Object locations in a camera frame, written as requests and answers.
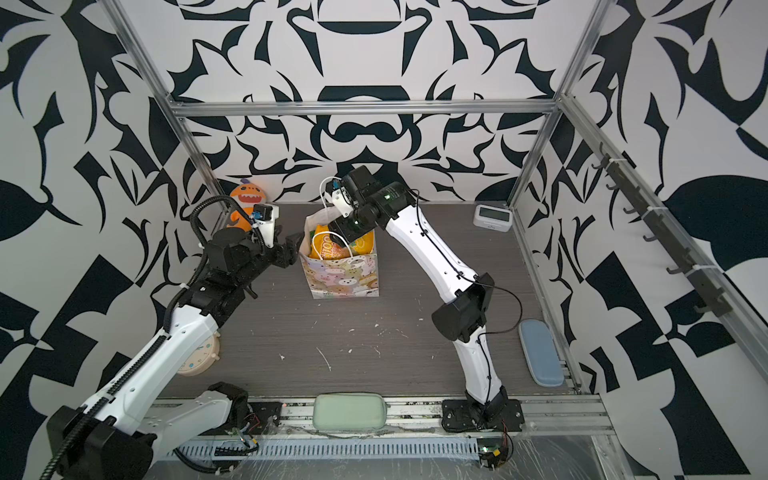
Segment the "patterned paper gift bag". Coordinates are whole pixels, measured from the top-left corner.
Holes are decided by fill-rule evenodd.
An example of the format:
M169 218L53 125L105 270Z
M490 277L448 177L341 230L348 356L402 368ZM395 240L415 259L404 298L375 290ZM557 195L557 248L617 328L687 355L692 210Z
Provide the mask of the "patterned paper gift bag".
M304 223L304 239L299 256L314 299L379 296L379 269L376 251L340 260L318 260L309 256L310 233L319 225L327 225L340 217L335 207L327 206L308 216Z

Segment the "yellow snack packet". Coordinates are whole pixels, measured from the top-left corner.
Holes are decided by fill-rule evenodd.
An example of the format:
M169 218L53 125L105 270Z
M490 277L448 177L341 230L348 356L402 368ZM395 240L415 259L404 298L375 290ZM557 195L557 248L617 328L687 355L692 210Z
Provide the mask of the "yellow snack packet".
M318 260L340 260L371 254L374 246L373 232L348 242L339 234L330 231L327 225L319 225L310 233L309 256Z

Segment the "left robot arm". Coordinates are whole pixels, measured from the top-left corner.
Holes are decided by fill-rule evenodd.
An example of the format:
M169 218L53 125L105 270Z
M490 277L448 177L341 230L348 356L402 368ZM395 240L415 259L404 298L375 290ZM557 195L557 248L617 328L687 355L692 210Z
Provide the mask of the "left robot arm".
M53 455L41 476L50 479L142 479L161 457L205 431L232 424L247 412L247 394L220 383L158 420L145 418L189 358L214 338L269 267L298 257L301 233L278 237L279 208L256 204L246 212L230 196L202 201L190 215L203 249L192 278L180 287L154 337L80 407L60 408L48 421Z

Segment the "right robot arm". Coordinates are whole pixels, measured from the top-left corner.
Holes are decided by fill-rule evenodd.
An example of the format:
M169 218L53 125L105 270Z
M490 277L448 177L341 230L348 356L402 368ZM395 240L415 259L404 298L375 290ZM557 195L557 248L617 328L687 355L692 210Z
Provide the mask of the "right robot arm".
M397 240L435 286L443 304L433 312L439 333L453 343L465 378L468 415L479 429L502 420L508 394L493 365L487 310L499 287L477 274L448 247L426 219L421 196L398 182L332 177L319 187L321 202L340 215L328 224L336 243L345 244L379 227Z

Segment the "orange shark plush toy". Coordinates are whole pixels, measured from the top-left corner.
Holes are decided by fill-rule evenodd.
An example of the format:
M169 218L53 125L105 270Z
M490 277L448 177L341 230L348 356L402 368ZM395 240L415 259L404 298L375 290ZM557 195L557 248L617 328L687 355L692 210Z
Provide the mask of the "orange shark plush toy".
M242 179L230 193L230 196L237 201L240 207L248 214L253 212L254 206L264 204L268 201L267 193L264 189L253 183L250 179ZM227 220L227 226L249 231L251 225L238 211L233 209Z

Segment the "white digital clock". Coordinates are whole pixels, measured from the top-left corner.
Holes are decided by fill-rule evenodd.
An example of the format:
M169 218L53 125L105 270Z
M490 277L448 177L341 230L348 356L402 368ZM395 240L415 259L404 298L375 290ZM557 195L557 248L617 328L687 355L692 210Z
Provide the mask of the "white digital clock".
M508 232L513 220L512 212L506 208L478 204L473 215L473 225L498 232Z

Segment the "green pouch case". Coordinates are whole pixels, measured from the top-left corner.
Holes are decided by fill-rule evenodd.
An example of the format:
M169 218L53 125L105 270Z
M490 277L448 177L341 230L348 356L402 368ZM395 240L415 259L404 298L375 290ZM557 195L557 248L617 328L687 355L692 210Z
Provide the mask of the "green pouch case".
M326 433L360 433L383 428L387 404L372 393L329 393L319 395L313 405L313 427Z

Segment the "blue pouch case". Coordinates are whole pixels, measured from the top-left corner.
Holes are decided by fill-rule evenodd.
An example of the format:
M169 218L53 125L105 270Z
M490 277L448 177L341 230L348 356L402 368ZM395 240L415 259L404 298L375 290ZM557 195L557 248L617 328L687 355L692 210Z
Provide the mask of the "blue pouch case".
M547 325L541 320L525 319L521 321L518 331L533 381L545 388L562 386L565 383L565 375Z

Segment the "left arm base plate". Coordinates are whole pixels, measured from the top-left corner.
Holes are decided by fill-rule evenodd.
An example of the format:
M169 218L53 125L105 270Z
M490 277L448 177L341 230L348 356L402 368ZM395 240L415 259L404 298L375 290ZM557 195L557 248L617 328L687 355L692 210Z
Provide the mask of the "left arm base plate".
M242 403L235 413L234 427L243 435L262 435L281 424L284 404L279 401Z

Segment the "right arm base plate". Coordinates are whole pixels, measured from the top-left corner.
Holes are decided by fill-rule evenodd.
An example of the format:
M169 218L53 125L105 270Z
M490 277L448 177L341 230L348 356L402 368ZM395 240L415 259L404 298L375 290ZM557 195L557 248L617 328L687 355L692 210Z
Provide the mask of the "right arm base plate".
M441 427L449 433L521 432L524 424L521 403L516 399L501 399L488 407L466 399L441 402Z

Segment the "black wall hook rack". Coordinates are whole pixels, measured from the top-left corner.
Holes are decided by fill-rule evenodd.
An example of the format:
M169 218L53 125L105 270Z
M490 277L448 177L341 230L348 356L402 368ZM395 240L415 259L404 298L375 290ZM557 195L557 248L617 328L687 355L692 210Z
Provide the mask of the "black wall hook rack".
M621 192L631 205L624 212L636 216L649 229L650 235L644 235L644 241L659 243L670 257L673 267L667 267L667 273L683 275L701 297L704 306L694 310L716 317L730 314L733 306L725 296L722 282L715 277L715 266L694 251L692 241L687 240L670 210L650 191L627 159L612 157L603 143L599 145L599 154L600 160L593 169L605 171L613 181L608 189Z

